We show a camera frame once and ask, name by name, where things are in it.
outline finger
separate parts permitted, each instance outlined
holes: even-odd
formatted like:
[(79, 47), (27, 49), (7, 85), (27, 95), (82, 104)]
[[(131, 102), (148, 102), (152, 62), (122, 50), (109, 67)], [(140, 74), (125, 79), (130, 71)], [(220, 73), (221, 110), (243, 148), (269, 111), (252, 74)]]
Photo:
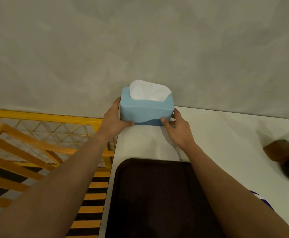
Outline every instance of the finger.
[(118, 97), (118, 98), (114, 101), (114, 103), (112, 104), (112, 107), (113, 107), (114, 109), (118, 109), (120, 100), (121, 100), (121, 96)]
[(174, 109), (175, 119), (182, 119), (181, 113), (175, 108)]
[(128, 122), (123, 121), (123, 122), (124, 122), (125, 128), (134, 126), (134, 124), (135, 124), (134, 121), (128, 121)]
[(172, 126), (170, 125), (170, 122), (164, 117), (161, 118), (161, 122), (163, 126), (166, 128), (167, 132), (169, 132), (172, 128)]

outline gray wall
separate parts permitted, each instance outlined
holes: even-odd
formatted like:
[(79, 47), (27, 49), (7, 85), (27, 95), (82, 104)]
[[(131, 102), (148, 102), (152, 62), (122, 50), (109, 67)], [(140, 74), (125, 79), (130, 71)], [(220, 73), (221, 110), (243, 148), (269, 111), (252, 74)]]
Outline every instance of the gray wall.
[(0, 108), (101, 117), (135, 79), (289, 117), (289, 0), (0, 0)]

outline brown object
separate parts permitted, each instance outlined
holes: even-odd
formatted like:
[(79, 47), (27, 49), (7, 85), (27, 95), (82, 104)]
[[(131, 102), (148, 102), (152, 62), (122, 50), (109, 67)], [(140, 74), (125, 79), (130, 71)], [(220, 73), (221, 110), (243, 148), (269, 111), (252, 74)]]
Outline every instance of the brown object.
[(128, 159), (115, 173), (105, 237), (226, 235), (190, 163)]
[(285, 139), (275, 140), (263, 148), (266, 155), (279, 163), (285, 163), (289, 159), (289, 141)]

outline tissue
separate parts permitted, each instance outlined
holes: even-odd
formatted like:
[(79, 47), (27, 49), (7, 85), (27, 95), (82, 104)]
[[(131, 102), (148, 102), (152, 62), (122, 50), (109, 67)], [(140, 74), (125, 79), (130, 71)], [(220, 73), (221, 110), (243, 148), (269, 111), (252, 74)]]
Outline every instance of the tissue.
[(132, 99), (144, 99), (153, 101), (164, 101), (171, 94), (171, 90), (161, 84), (134, 80), (130, 84), (130, 96)]

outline blue tissue box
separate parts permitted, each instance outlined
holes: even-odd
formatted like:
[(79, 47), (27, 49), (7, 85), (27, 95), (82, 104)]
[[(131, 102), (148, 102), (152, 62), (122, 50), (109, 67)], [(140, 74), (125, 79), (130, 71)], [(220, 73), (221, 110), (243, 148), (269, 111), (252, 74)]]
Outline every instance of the blue tissue box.
[(163, 126), (160, 118), (170, 120), (174, 110), (172, 94), (166, 100), (135, 100), (130, 96), (129, 87), (123, 88), (120, 100), (120, 119), (134, 121), (135, 124)]

